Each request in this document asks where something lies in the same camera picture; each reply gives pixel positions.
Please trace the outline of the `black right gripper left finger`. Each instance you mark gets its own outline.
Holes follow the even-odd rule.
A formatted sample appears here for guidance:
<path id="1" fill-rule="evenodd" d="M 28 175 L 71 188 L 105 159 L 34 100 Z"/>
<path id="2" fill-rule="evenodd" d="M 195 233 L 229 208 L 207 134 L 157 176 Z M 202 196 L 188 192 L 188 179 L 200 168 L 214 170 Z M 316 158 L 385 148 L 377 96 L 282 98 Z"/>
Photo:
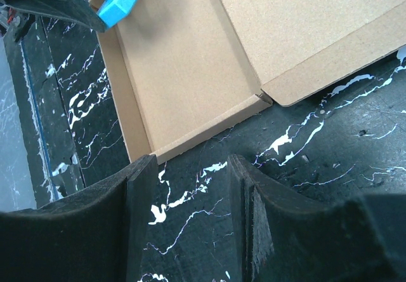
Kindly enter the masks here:
<path id="1" fill-rule="evenodd" d="M 137 281 L 157 158 L 36 210 L 1 214 L 2 281 Z"/>

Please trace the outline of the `brown cardboard paper box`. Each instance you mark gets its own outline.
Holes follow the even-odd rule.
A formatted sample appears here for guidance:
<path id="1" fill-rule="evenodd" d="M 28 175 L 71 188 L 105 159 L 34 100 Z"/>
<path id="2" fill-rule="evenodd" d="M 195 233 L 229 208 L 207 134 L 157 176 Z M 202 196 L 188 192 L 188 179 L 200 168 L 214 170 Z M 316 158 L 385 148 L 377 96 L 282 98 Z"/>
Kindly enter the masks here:
<path id="1" fill-rule="evenodd" d="M 98 41 L 129 160 L 163 163 L 403 58 L 405 0 L 137 0 Z"/>

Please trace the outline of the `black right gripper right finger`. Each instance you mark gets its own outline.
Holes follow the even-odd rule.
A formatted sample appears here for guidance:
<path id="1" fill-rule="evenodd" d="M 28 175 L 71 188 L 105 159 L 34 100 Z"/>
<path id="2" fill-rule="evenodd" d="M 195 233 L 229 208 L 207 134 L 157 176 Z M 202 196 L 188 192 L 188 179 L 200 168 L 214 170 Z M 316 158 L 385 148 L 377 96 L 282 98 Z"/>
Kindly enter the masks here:
<path id="1" fill-rule="evenodd" d="M 238 281 L 405 280 L 404 194 L 327 206 L 227 161 Z"/>

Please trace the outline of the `small blue eraser block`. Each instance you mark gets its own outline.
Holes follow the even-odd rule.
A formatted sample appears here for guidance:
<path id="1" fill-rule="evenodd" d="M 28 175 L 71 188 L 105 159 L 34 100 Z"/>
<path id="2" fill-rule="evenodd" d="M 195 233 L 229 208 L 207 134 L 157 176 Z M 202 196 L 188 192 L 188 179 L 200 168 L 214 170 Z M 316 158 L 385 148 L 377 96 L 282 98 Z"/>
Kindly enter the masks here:
<path id="1" fill-rule="evenodd" d="M 109 29 L 126 18 L 136 2 L 137 0 L 105 0 L 97 14 Z"/>

